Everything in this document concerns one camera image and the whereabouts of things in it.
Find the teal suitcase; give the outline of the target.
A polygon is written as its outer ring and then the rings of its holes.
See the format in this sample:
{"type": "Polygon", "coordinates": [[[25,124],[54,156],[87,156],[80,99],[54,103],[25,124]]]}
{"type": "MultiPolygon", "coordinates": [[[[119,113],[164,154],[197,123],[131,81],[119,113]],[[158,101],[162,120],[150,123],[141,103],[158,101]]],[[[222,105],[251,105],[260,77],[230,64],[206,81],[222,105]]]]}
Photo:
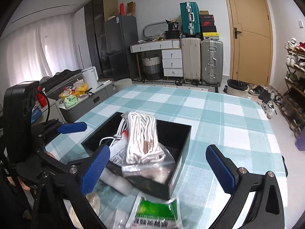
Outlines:
{"type": "Polygon", "coordinates": [[[200,12],[196,2],[180,3],[182,35],[201,37],[200,12]]]}

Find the white round stool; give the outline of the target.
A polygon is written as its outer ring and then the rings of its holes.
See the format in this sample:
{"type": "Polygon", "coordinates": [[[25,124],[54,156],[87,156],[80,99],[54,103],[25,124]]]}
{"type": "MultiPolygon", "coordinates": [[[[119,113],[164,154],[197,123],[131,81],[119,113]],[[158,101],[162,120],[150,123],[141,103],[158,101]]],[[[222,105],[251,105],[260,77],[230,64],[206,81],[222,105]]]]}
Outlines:
{"type": "Polygon", "coordinates": [[[115,92],[119,92],[121,90],[124,90],[125,88],[131,87],[132,85],[133,85],[132,79],[129,78],[121,79],[114,83],[114,90],[115,92]]]}

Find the beige suitcase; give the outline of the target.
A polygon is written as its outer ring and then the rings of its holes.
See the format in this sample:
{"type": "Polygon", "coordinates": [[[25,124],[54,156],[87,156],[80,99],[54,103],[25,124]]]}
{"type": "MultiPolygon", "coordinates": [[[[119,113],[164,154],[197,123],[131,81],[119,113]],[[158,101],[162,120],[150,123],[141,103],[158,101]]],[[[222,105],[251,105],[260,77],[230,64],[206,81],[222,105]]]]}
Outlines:
{"type": "Polygon", "coordinates": [[[201,79],[201,40],[199,38],[182,38],[182,68],[185,80],[201,79]]]}

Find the white trash bin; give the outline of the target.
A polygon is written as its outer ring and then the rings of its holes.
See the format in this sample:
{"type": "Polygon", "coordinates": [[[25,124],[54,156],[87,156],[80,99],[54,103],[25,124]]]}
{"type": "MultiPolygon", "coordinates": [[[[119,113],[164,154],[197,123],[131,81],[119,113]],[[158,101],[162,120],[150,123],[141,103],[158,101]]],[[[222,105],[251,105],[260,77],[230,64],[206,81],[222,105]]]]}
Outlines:
{"type": "Polygon", "coordinates": [[[239,80],[228,79],[227,80],[227,94],[245,98],[249,91],[247,83],[239,80]]]}

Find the striped laundry basket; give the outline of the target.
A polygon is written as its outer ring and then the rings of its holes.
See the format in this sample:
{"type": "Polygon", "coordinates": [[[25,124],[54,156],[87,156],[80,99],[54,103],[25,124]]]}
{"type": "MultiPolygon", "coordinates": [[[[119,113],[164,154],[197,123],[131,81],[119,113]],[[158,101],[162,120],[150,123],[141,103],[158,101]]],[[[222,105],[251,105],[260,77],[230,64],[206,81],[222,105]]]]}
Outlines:
{"type": "Polygon", "coordinates": [[[143,68],[145,77],[148,81],[156,81],[161,79],[161,58],[159,55],[155,54],[154,57],[144,57],[143,58],[143,68]]]}

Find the stack of shoe boxes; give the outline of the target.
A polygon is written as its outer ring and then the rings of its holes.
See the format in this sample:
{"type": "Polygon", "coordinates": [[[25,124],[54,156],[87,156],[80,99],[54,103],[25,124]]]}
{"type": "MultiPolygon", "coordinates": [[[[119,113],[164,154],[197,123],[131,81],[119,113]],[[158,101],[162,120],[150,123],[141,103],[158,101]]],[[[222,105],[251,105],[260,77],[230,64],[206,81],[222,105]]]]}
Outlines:
{"type": "Polygon", "coordinates": [[[200,10],[200,24],[204,40],[219,40],[214,15],[210,14],[207,10],[200,10]]]}

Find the red white wipes packet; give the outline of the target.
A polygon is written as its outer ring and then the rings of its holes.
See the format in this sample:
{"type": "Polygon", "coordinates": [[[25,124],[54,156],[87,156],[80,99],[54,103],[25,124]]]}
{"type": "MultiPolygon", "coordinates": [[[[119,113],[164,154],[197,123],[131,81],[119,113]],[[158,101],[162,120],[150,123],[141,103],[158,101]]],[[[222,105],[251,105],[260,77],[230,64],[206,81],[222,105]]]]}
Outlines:
{"type": "Polygon", "coordinates": [[[110,145],[110,161],[120,167],[128,144],[128,136],[128,130],[124,130],[120,135],[114,137],[110,145]]]}

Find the black storage box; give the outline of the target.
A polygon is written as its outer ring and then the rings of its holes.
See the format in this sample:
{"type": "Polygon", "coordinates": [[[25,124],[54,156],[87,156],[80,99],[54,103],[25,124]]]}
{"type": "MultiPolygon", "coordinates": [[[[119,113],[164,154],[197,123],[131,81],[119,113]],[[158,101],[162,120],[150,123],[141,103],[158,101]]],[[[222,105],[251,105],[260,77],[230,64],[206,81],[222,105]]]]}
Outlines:
{"type": "Polygon", "coordinates": [[[110,145],[115,136],[128,130],[122,166],[110,160],[106,168],[142,192],[169,200],[190,144],[191,126],[157,120],[141,112],[116,112],[83,142],[92,155],[100,145],[110,145]]]}

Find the green white packet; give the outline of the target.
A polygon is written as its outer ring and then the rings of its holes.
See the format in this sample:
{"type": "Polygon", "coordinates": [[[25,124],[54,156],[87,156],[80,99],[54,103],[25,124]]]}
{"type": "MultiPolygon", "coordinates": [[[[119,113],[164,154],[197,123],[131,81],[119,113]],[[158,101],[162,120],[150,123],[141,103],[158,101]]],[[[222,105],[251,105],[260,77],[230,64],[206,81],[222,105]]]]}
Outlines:
{"type": "Polygon", "coordinates": [[[184,228],[179,198],[155,203],[139,192],[125,228],[184,228]]]}

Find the dark grey refrigerator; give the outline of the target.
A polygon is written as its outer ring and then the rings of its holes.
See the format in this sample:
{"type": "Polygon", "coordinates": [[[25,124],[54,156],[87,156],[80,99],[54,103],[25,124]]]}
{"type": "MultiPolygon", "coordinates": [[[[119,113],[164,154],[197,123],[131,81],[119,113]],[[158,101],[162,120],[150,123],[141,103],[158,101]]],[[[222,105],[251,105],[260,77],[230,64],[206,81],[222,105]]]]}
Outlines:
{"type": "Polygon", "coordinates": [[[136,18],[118,15],[104,23],[107,52],[115,81],[139,77],[136,56],[130,46],[138,42],[136,18]]]}

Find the purple paper bag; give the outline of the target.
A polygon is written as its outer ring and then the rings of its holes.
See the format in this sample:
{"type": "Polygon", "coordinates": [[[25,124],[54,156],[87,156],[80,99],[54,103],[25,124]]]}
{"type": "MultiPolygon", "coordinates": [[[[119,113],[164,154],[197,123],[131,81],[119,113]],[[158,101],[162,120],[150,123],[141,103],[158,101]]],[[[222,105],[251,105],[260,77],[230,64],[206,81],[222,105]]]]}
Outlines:
{"type": "Polygon", "coordinates": [[[295,131],[296,142],[295,146],[300,151],[305,151],[305,128],[297,128],[295,131]]]}

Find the grey side cabinet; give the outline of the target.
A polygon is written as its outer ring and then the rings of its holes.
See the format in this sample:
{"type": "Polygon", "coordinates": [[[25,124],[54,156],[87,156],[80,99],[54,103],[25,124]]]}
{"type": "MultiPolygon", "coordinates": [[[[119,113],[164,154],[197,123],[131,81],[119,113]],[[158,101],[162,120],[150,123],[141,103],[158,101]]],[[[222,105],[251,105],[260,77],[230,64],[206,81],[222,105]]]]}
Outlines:
{"type": "Polygon", "coordinates": [[[90,91],[83,98],[79,98],[78,102],[70,108],[65,107],[63,99],[59,99],[56,102],[66,122],[75,122],[98,104],[114,95],[115,88],[112,81],[99,82],[99,84],[100,86],[98,88],[90,91]]]}

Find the white foam piece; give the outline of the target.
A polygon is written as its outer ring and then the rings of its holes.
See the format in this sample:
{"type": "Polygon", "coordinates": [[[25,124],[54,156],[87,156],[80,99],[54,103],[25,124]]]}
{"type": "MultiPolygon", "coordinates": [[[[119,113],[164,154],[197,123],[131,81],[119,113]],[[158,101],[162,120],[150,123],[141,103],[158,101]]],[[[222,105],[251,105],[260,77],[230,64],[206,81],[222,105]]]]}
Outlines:
{"type": "Polygon", "coordinates": [[[99,180],[109,185],[124,196],[129,196],[131,194],[132,184],[128,182],[128,180],[126,180],[125,178],[114,174],[107,168],[103,170],[99,177],[99,180]]]}

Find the wooden shoe rack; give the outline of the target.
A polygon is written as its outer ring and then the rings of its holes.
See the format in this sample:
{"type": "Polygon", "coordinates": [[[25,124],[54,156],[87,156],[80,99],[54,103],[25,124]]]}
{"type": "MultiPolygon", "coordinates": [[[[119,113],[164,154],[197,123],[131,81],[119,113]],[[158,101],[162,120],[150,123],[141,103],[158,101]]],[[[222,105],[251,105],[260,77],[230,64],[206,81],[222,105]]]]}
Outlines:
{"type": "Polygon", "coordinates": [[[283,95],[280,112],[297,138],[304,129],[304,43],[293,37],[284,47],[287,50],[284,81],[288,90],[283,95]]]}

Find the white drawer desk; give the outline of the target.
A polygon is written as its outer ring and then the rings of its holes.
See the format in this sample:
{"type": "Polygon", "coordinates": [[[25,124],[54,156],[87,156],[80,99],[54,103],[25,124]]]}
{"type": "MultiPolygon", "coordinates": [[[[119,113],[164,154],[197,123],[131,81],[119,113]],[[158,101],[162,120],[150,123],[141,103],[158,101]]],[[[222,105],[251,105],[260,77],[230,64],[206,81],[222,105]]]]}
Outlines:
{"type": "Polygon", "coordinates": [[[161,58],[162,77],[183,77],[182,53],[179,39],[141,41],[138,44],[131,45],[130,51],[136,54],[137,61],[142,64],[143,72],[143,58],[145,56],[148,58],[154,57],[157,54],[161,58]]]}

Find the silver suitcase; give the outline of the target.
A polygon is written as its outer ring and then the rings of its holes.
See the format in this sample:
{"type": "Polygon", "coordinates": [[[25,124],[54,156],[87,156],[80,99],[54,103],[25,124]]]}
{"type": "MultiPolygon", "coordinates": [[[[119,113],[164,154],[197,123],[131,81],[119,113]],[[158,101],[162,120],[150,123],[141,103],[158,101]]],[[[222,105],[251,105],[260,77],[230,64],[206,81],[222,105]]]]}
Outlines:
{"type": "Polygon", "coordinates": [[[223,42],[202,40],[201,79],[204,83],[220,87],[223,75],[223,42]]]}

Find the black bag on desk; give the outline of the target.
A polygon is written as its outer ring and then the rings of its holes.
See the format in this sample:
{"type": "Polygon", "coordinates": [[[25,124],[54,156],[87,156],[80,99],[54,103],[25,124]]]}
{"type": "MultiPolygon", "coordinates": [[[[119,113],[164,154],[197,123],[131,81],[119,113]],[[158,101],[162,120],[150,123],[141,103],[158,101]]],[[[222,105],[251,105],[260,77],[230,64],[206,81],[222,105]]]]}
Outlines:
{"type": "Polygon", "coordinates": [[[165,36],[166,39],[179,39],[180,38],[180,27],[179,27],[179,22],[175,18],[171,18],[169,20],[165,20],[168,29],[165,31],[165,36]]]}

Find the wooden door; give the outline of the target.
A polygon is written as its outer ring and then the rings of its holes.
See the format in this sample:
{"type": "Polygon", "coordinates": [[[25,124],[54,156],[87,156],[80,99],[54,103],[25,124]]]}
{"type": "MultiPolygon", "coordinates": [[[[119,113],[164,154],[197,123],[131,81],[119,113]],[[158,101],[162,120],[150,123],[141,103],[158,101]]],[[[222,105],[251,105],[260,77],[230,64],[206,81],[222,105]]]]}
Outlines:
{"type": "Polygon", "coordinates": [[[273,38],[267,0],[226,0],[230,24],[230,77],[268,85],[273,38]]]}

